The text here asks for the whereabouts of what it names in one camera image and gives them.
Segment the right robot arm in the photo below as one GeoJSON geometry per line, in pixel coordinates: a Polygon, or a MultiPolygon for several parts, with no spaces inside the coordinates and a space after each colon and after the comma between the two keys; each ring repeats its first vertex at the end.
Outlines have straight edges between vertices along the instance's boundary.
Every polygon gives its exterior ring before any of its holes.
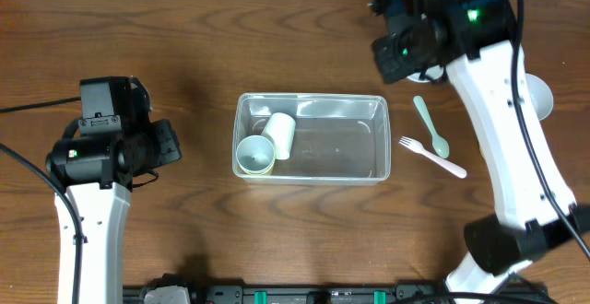
{"type": "Polygon", "coordinates": [[[467,253],[446,277],[454,303],[498,299],[512,275],[589,229],[561,176],[525,78],[520,4],[510,0],[373,0],[386,20],[372,43],[387,84],[439,66],[463,101],[486,161],[495,211],[465,226],[467,253]]]}

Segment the grey plastic cup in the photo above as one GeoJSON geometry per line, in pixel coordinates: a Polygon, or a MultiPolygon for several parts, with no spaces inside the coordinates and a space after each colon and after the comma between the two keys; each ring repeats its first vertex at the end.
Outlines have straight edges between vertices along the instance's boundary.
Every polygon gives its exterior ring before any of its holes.
{"type": "Polygon", "coordinates": [[[274,146],[261,135],[250,135],[238,144],[236,158],[239,166],[262,170],[270,164],[275,164],[274,146]]]}

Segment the clear plastic storage container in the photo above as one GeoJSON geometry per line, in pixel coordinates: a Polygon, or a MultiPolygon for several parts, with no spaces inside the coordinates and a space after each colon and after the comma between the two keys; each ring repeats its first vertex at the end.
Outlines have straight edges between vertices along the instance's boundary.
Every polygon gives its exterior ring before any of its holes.
{"type": "Polygon", "coordinates": [[[244,93],[233,128],[232,170],[249,183],[371,186],[391,173],[392,133],[387,101],[381,96],[321,93],[244,93]],[[290,157],[269,175],[239,166],[237,148],[262,133],[270,117],[295,121],[290,157]]]}

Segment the white plastic cup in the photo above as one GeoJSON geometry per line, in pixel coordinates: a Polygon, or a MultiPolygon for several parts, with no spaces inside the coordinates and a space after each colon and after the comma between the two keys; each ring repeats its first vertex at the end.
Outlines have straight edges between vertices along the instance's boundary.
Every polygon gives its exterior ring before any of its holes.
{"type": "Polygon", "coordinates": [[[274,146],[275,159],[286,160],[290,157],[296,122],[286,113],[273,113],[268,119],[262,136],[274,146]]]}

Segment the yellow plastic cup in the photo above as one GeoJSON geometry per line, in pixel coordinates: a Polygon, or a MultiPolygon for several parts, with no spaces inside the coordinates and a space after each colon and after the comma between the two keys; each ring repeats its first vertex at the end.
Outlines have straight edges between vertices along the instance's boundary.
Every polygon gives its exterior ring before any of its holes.
{"type": "Polygon", "coordinates": [[[273,164],[270,164],[270,165],[268,165],[266,168],[264,168],[262,170],[251,170],[251,169],[245,168],[243,166],[240,166],[240,168],[241,168],[241,170],[243,172],[245,172],[248,175],[265,176],[265,175],[271,175],[272,174],[274,165],[273,164]]]}

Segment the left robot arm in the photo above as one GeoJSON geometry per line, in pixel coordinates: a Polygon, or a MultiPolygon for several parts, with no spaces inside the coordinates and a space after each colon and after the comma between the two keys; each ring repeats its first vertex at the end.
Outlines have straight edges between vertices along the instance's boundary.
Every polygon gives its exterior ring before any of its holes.
{"type": "Polygon", "coordinates": [[[75,119],[48,155],[52,179],[65,188],[56,195],[60,227],[60,303],[120,303],[123,292],[124,229],[134,177],[181,158],[180,143],[167,120],[121,133],[75,133],[75,119]]]}

